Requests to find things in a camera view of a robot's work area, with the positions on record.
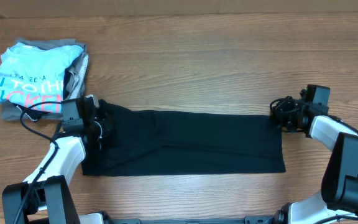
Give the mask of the black t-shirt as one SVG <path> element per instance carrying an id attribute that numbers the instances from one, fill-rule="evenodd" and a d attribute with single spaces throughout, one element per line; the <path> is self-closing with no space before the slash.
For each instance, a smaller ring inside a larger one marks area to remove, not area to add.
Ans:
<path id="1" fill-rule="evenodd" d="M 286 171 L 282 133 L 266 115 L 132 111 L 99 102 L 109 134 L 84 175 L 259 174 Z"/>

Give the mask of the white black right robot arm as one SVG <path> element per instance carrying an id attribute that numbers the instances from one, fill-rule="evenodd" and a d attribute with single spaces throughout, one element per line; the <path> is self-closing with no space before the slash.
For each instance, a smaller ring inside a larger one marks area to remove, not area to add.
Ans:
<path id="1" fill-rule="evenodd" d="M 300 98 L 273 100 L 270 114 L 285 133 L 304 133 L 331 151 L 321 189 L 308 199 L 288 203 L 269 223 L 358 222 L 358 129 L 329 114 L 330 88 L 308 85 Z"/>

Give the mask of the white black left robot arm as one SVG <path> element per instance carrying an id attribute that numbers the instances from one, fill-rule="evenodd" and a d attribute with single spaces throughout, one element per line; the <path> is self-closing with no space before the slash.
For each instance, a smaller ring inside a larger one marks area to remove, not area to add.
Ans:
<path id="1" fill-rule="evenodd" d="M 8 185 L 2 192 L 6 223 L 29 223 L 28 216 L 40 210 L 48 216 L 37 223 L 112 223 L 106 212 L 78 214 L 68 187 L 76 168 L 101 152 L 101 140 L 111 130 L 106 116 L 93 95 L 59 104 L 63 118 L 54 135 L 46 138 L 48 153 L 23 182 Z"/>

